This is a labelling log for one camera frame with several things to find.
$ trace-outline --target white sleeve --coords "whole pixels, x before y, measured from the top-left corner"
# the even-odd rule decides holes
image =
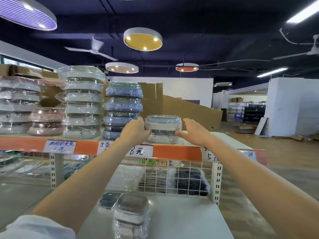
[[[20,216],[6,228],[0,233],[0,239],[75,239],[71,228],[37,215]]]

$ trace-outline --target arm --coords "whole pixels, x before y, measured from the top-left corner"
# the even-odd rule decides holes
[[[209,133],[194,120],[184,119],[188,142],[207,147],[281,238],[318,238],[319,202]]]
[[[127,152],[150,133],[144,130],[143,118],[131,120],[109,148],[64,181],[30,214],[50,218],[78,233]]]

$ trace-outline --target person's left hand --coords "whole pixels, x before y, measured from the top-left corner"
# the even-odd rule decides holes
[[[152,130],[145,130],[144,120],[142,117],[139,117],[137,120],[131,120],[126,124],[119,138],[131,143],[132,146],[135,146],[145,142],[151,132]]]

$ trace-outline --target forearm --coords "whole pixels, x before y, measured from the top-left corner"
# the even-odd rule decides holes
[[[77,233],[131,147],[129,142],[118,138],[64,181],[31,214],[48,217]]]
[[[213,135],[206,147],[278,235],[282,238],[318,237],[319,202]]]

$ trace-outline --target dark ceiling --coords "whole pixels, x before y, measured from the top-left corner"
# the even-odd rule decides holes
[[[262,71],[289,67],[285,74],[316,78],[319,56],[284,60],[237,61],[202,66],[196,72],[175,71],[178,63],[199,65],[233,60],[271,60],[276,56],[310,51],[311,45],[285,41],[283,28],[294,42],[313,42],[319,34],[319,13],[297,25],[285,22],[314,0],[36,0],[57,17],[58,28],[35,31],[0,19],[0,40],[64,64],[95,65],[109,60],[99,55],[71,52],[64,46],[91,48],[91,38],[105,44],[100,52],[139,66],[134,76],[214,77],[232,81],[235,88],[267,82]],[[158,31],[163,46],[153,52],[136,51],[123,42],[128,28]],[[109,73],[110,76],[122,75]]]

